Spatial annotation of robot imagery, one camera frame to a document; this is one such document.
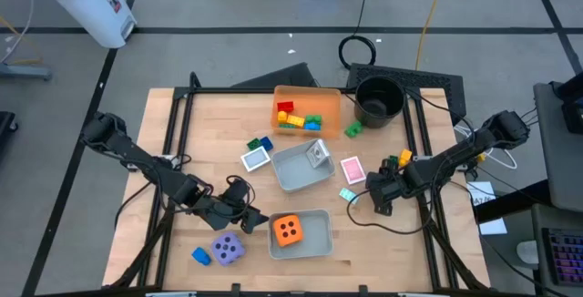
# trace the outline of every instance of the keyboard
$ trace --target keyboard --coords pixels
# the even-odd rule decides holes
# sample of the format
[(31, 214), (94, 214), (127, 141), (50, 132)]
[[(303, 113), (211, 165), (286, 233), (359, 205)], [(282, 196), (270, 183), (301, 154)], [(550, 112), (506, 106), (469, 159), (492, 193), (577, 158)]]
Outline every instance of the keyboard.
[(553, 282), (583, 287), (583, 231), (544, 228), (543, 241)]

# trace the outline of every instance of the red block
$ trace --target red block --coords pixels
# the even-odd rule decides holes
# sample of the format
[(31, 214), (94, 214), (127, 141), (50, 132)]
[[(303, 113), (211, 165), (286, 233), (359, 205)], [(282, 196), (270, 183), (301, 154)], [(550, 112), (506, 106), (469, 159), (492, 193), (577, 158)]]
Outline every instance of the red block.
[(285, 112), (293, 111), (293, 101), (278, 102), (277, 111)]

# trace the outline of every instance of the gray plastic tray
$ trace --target gray plastic tray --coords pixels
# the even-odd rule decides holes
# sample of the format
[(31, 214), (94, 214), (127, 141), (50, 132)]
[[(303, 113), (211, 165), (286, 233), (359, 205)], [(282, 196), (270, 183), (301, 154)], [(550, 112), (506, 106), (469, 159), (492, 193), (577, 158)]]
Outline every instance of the gray plastic tray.
[[(273, 232), (273, 222), (286, 215), (295, 214), (302, 225), (303, 240), (280, 247)], [(326, 210), (298, 210), (275, 213), (270, 216), (268, 246), (270, 256), (275, 260), (301, 257), (326, 256), (334, 249), (332, 243), (332, 224)]]
[(308, 188), (312, 184), (328, 179), (334, 174), (335, 168), (332, 157), (326, 159), (317, 168), (313, 168), (308, 160), (306, 151), (316, 140), (276, 152), (271, 157), (277, 180), (286, 192)]

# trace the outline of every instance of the black pot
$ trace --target black pot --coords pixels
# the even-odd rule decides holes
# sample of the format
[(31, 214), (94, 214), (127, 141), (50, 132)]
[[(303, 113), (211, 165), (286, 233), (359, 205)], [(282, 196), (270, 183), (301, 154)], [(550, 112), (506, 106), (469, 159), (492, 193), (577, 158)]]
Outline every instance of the black pot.
[(366, 78), (356, 88), (354, 115), (368, 128), (381, 128), (403, 109), (403, 88), (389, 77)]

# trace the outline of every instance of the orange bin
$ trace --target orange bin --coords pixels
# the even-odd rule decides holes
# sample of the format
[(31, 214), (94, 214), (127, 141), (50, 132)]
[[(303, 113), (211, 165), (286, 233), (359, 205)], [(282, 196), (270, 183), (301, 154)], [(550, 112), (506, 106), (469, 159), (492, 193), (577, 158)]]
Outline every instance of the orange bin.
[[(321, 138), (338, 138), (340, 134), (340, 90), (321, 87), (277, 86), (273, 91), (271, 127), (281, 134), (304, 135)], [(280, 128), (277, 121), (277, 103), (293, 101), (293, 111), (288, 115), (306, 118), (308, 115), (322, 116), (321, 130), (303, 128)]]

